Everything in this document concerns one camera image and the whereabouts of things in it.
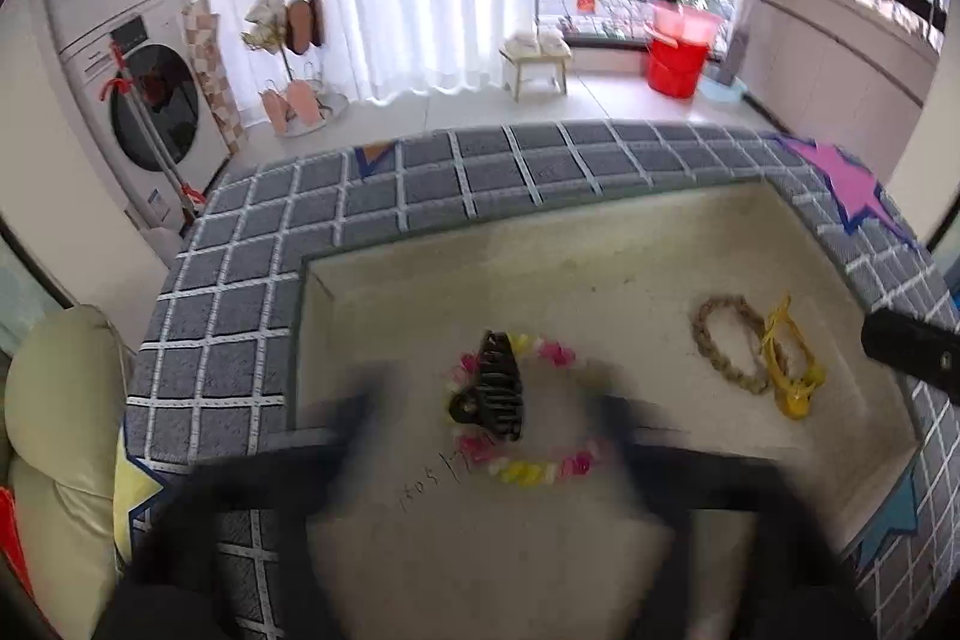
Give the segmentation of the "checkered paper bag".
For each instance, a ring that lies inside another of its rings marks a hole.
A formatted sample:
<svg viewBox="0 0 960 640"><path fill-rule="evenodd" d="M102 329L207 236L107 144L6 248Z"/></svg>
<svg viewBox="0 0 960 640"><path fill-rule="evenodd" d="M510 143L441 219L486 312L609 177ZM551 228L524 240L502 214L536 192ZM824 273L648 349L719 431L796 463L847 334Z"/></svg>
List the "checkered paper bag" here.
<svg viewBox="0 0 960 640"><path fill-rule="evenodd" d="M210 8L210 0L195 0L182 8L182 22L189 60L215 125L229 154L238 154L247 135L218 42L220 17Z"/></svg>

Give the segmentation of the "slipper drying rack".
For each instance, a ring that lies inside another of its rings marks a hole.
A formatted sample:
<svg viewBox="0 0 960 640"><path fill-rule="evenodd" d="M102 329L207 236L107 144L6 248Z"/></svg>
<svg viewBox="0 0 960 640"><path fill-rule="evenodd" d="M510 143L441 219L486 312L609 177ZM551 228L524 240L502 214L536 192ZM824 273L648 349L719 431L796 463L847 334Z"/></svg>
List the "slipper drying rack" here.
<svg viewBox="0 0 960 640"><path fill-rule="evenodd" d="M247 50L275 55L283 80L259 92L275 135L296 138L327 127L348 106L325 81L325 16L322 0L256 0L244 16Z"/></svg>

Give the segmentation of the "small wooden stool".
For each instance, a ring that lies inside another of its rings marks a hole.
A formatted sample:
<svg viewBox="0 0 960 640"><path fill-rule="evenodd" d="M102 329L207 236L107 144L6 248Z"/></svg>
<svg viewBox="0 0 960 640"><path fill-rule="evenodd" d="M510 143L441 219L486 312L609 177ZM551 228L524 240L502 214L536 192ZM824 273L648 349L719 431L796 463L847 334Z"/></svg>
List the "small wooden stool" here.
<svg viewBox="0 0 960 640"><path fill-rule="evenodd" d="M500 55L506 64L514 68L514 81L509 88L512 100L517 103L521 99L524 83L524 68L526 67L544 67L550 65L555 70L553 73L553 84L562 96L568 94L568 67L573 62L573 53L563 50L563 52L514 52L503 46L500 49Z"/></svg>

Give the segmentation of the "black hair claw clip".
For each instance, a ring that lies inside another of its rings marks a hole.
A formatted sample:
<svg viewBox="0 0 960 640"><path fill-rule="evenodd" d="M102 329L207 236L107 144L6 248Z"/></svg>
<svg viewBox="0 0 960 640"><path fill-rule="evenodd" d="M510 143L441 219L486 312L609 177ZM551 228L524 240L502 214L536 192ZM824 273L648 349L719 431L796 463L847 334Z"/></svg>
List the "black hair claw clip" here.
<svg viewBox="0 0 960 640"><path fill-rule="evenodd" d="M452 395L448 415L457 424L483 429L498 442L523 438L523 381L506 333L483 335L469 383Z"/></svg>

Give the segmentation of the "stacked white washer dryer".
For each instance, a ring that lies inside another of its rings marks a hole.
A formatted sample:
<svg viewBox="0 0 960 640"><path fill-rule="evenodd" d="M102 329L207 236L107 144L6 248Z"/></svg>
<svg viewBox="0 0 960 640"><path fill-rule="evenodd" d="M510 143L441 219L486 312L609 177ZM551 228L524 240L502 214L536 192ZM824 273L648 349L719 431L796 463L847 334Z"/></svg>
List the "stacked white washer dryer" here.
<svg viewBox="0 0 960 640"><path fill-rule="evenodd" d="M202 195L228 161L212 110L189 60L182 8L187 0L44 0L53 45L83 120L122 202L139 229L181 232L181 203L119 94L99 89L117 76L109 41L121 46L149 117L179 174Z"/></svg>

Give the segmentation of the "red handled mop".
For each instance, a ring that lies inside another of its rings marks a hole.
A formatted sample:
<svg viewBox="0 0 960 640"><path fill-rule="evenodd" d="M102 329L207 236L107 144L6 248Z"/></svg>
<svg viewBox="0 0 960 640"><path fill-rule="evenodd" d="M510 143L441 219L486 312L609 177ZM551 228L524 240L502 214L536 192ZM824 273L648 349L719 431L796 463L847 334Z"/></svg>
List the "red handled mop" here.
<svg viewBox="0 0 960 640"><path fill-rule="evenodd" d="M114 62L114 67L116 67L117 76L109 78L99 89L99 101L104 103L112 92L116 92L124 99L128 110L133 113L133 119L135 119L137 127L140 128L140 133L145 136L149 151L155 156L156 163L160 166L161 172L174 190L174 195L178 197L179 203L181 203L184 221L187 224L192 224L202 213L202 209L205 208L205 197L199 190L195 190L192 185L184 181L179 174L176 161L167 151L163 136L156 130L153 120L149 117L145 99L143 99L139 88L139 81L135 78L132 70L128 68L121 46L114 39L109 41L109 53L112 62Z"/></svg>

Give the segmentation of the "red plastic bucket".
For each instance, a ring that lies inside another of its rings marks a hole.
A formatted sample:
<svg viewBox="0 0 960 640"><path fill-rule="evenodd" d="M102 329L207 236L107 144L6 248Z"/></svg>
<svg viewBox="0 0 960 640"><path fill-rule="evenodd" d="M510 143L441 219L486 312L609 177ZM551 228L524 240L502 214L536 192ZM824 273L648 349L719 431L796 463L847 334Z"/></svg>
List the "red plastic bucket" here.
<svg viewBox="0 0 960 640"><path fill-rule="evenodd" d="M664 96L692 99L708 53L709 46L704 42L652 31L647 53L647 84Z"/></svg>

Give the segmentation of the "yellow hair clip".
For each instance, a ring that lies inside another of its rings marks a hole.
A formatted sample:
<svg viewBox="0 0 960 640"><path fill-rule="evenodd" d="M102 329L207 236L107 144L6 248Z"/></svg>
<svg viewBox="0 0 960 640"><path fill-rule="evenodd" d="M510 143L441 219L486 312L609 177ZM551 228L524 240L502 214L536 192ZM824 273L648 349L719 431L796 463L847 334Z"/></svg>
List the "yellow hair clip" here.
<svg viewBox="0 0 960 640"><path fill-rule="evenodd" d="M814 393L827 380L827 372L791 315L793 299L789 294L771 310L765 319L760 338L760 356L773 385L779 412L791 420L805 419L811 414ZM791 356L779 338L787 336L794 347L793 356L800 365L791 369Z"/></svg>

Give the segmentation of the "pink plastic basin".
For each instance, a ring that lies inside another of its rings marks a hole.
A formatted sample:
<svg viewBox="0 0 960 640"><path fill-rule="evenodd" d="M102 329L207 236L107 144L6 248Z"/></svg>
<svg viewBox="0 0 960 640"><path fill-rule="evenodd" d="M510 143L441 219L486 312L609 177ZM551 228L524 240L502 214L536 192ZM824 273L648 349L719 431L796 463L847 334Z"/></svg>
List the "pink plastic basin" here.
<svg viewBox="0 0 960 640"><path fill-rule="evenodd" d="M664 42L686 42L693 46L711 47L716 41L722 19L708 11L675 3L652 2L652 37Z"/></svg>

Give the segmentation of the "light blue basin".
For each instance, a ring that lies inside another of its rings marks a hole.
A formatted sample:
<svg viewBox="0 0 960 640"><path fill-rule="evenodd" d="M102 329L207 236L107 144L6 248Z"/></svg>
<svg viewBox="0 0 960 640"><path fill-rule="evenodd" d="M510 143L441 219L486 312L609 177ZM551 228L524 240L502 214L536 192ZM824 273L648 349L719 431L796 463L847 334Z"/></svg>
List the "light blue basin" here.
<svg viewBox="0 0 960 640"><path fill-rule="evenodd" d="M704 74L698 81L697 92L710 103L737 104L742 101L743 95L747 92L747 86L739 78L732 81L730 85L725 85Z"/></svg>

